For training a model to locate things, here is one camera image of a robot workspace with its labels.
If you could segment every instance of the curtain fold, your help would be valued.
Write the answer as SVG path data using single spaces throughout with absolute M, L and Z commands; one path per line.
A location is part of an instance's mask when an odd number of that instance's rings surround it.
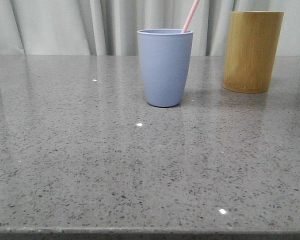
M 0 54 L 137 55 L 140 29 L 178 28 L 193 0 L 0 0 Z M 284 12 L 277 55 L 300 56 L 300 0 L 201 0 L 193 56 L 223 56 L 231 11 Z

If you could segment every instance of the blue cup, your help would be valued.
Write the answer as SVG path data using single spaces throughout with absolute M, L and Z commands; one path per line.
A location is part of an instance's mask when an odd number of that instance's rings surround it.
M 194 34 L 181 31 L 162 28 L 137 32 L 142 84 L 150 105 L 166 108 L 181 102 Z

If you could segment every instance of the countertop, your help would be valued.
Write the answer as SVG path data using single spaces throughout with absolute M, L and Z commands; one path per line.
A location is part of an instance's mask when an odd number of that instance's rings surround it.
M 223 64 L 192 57 L 159 108 L 137 56 L 0 56 L 0 239 L 300 239 L 300 57 L 258 94 L 223 89 Z

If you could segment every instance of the wooden cup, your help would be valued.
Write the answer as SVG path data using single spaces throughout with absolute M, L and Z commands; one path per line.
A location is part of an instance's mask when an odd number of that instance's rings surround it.
M 232 11 L 222 86 L 240 93 L 269 88 L 284 13 Z

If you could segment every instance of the straw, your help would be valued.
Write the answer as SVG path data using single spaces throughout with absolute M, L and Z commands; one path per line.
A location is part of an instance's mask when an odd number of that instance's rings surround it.
M 191 22 L 191 19 L 192 19 L 194 13 L 195 13 L 195 10 L 196 10 L 196 8 L 197 8 L 197 6 L 198 6 L 198 4 L 199 4 L 199 1 L 200 1 L 200 0 L 194 0 L 194 1 L 193 1 L 191 10 L 190 10 L 190 12 L 189 12 L 189 15 L 188 15 L 188 17 L 186 18 L 185 24 L 184 24 L 184 26 L 183 26 L 183 28 L 182 28 L 182 31 L 181 31 L 182 34 L 184 34 L 184 33 L 187 31 L 187 29 L 188 29 L 188 27 L 189 27 L 189 24 L 190 24 L 190 22 Z

